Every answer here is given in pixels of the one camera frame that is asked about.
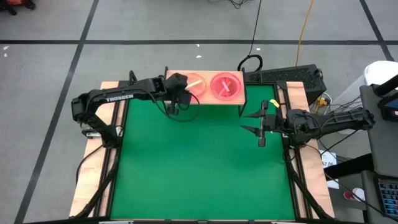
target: green mat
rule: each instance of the green mat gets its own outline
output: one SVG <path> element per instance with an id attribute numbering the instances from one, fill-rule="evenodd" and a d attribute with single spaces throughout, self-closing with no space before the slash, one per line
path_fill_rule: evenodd
<path id="1" fill-rule="evenodd" d="M 275 98 L 271 86 L 248 86 L 247 94 L 244 114 Z M 267 133 L 260 148 L 241 124 L 257 127 L 259 119 L 208 105 L 179 123 L 150 101 L 131 101 L 111 218 L 294 220 L 280 134 Z"/>

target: wooden table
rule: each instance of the wooden table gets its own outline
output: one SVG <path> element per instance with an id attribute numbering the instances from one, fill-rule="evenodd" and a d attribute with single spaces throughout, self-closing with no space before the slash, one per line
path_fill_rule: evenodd
<path id="1" fill-rule="evenodd" d="M 118 82 L 103 82 L 101 89 L 103 88 L 114 88 L 118 86 Z M 287 93 L 289 95 L 290 107 L 292 109 L 303 109 L 309 111 L 307 104 L 307 97 L 305 96 L 304 86 L 302 82 L 287 82 Z M 283 92 L 279 90 L 280 102 L 284 102 Z M 117 118 L 117 125 L 121 124 L 122 111 L 124 108 L 124 102 L 121 101 L 119 107 L 119 113 Z M 111 123 L 111 118 L 113 114 L 114 103 L 108 103 L 100 106 L 96 114 L 107 124 Z M 282 105 L 282 112 L 285 114 L 286 108 Z M 89 154 L 95 150 L 99 145 L 101 145 L 100 138 L 89 139 L 86 145 L 85 155 Z M 309 146 L 318 148 L 317 141 L 312 139 L 307 143 Z M 75 196 L 73 198 L 72 207 L 70 210 L 70 216 L 79 213 L 90 198 L 95 193 L 100 182 L 100 175 L 103 166 L 105 155 L 105 149 L 99 150 L 96 154 L 88 158 L 82 165 L 79 175 L 79 181 L 76 186 Z M 300 150 L 301 160 L 303 164 L 303 171 L 305 174 L 305 181 L 308 190 L 311 192 L 315 200 L 322 206 L 322 208 L 334 217 L 333 207 L 331 205 L 331 200 L 329 196 L 328 187 L 326 184 L 325 175 L 323 173 L 322 162 L 319 156 L 319 152 L 311 147 L 304 147 Z M 112 158 L 114 156 L 114 151 L 111 152 L 111 161 L 108 166 L 108 170 L 112 166 Z M 293 160 L 294 167 L 296 167 L 296 159 Z M 300 189 L 296 186 L 296 193 L 298 199 L 299 213 L 302 218 L 306 218 L 305 206 L 303 201 L 303 195 Z M 105 190 L 101 203 L 101 210 L 99 211 L 100 216 L 104 216 L 106 213 L 106 204 L 108 202 L 109 186 Z M 313 217 L 317 217 L 314 211 L 312 211 Z"/>

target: black keyboard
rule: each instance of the black keyboard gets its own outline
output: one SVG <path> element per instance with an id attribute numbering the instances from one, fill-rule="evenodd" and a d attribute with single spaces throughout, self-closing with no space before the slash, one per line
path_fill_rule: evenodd
<path id="1" fill-rule="evenodd" d="M 384 213 L 398 219 L 398 180 L 378 179 L 378 185 Z"/>

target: pink petri dish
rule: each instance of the pink petri dish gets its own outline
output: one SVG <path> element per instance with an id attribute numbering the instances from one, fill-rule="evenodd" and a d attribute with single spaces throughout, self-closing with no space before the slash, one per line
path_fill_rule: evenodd
<path id="1" fill-rule="evenodd" d="M 219 73 L 211 79 L 211 91 L 221 100 L 236 98 L 241 90 L 241 82 L 231 73 Z"/>
<path id="2" fill-rule="evenodd" d="M 206 80 L 198 75 L 197 73 L 188 73 L 185 74 L 188 77 L 187 83 L 188 85 L 197 81 L 201 81 L 200 83 L 188 88 L 187 90 L 194 94 L 196 97 L 200 96 L 206 90 Z"/>

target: black floor stripe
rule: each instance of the black floor stripe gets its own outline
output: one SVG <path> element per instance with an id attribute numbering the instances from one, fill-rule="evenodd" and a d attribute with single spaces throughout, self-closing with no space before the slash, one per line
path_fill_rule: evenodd
<path id="1" fill-rule="evenodd" d="M 80 40 L 0 40 L 0 44 L 80 44 Z M 251 40 L 83 40 L 93 45 L 250 44 Z M 297 45 L 298 40 L 255 40 L 263 45 Z M 303 40 L 302 45 L 398 45 L 398 40 Z"/>
<path id="2" fill-rule="evenodd" d="M 94 17 L 94 13 L 96 11 L 97 5 L 98 5 L 98 0 L 94 0 L 93 5 L 91 6 L 91 9 L 90 9 L 90 13 L 88 14 L 88 18 L 87 18 L 85 27 L 83 29 L 83 33 L 81 34 L 81 37 L 80 37 L 80 43 L 78 44 L 78 46 L 76 48 L 76 52 L 75 52 L 75 55 L 73 56 L 72 62 L 70 64 L 70 68 L 69 68 L 67 77 L 65 79 L 65 82 L 63 83 L 60 97 L 59 97 L 57 105 L 55 107 L 55 111 L 52 116 L 50 126 L 47 130 L 47 133 L 45 134 L 44 142 L 43 142 L 42 148 L 40 149 L 40 153 L 37 158 L 32 175 L 30 177 L 30 181 L 26 188 L 21 205 L 19 206 L 17 217 L 14 221 L 14 223 L 16 223 L 16 224 L 23 223 L 23 221 L 25 219 L 26 212 L 27 212 L 27 209 L 30 204 L 30 200 L 32 199 L 34 190 L 37 185 L 37 181 L 40 177 L 40 173 L 41 173 L 43 165 L 44 165 L 44 160 L 49 151 L 49 147 L 50 147 L 50 143 L 51 143 L 54 131 L 55 131 L 55 127 L 57 126 L 57 123 L 58 123 L 58 120 L 59 120 L 59 117 L 60 117 L 60 114 L 62 111 L 63 104 L 65 102 L 70 84 L 72 82 L 73 75 L 75 74 L 76 66 L 79 61 L 81 51 L 83 50 L 84 40 L 87 38 L 88 30 L 90 29 L 91 22 L 93 21 L 93 17 Z"/>
<path id="3" fill-rule="evenodd" d="M 98 45 L 251 44 L 251 40 L 86 40 Z M 255 40 L 254 44 L 297 45 L 298 40 Z M 302 45 L 377 45 L 378 40 L 303 40 Z"/>
<path id="4" fill-rule="evenodd" d="M 0 40 L 0 44 L 79 44 L 80 40 Z"/>
<path id="5" fill-rule="evenodd" d="M 391 53 L 390 53 L 385 41 L 383 39 L 383 36 L 380 33 L 380 30 L 379 30 L 379 28 L 376 25 L 376 21 L 374 21 L 374 18 L 373 18 L 372 14 L 371 14 L 371 11 L 370 11 L 368 5 L 366 4 L 366 1 L 365 0 L 359 0 L 359 1 L 360 1 L 361 5 L 362 5 L 363 11 L 366 14 L 366 17 L 368 18 L 369 23 L 371 24 L 371 27 L 372 27 L 373 32 L 374 32 L 374 35 L 376 35 L 377 40 L 380 41 L 380 47 L 381 47 L 381 50 L 384 53 L 384 56 L 386 57 L 387 60 L 394 61 L 394 59 L 392 58 Z"/>

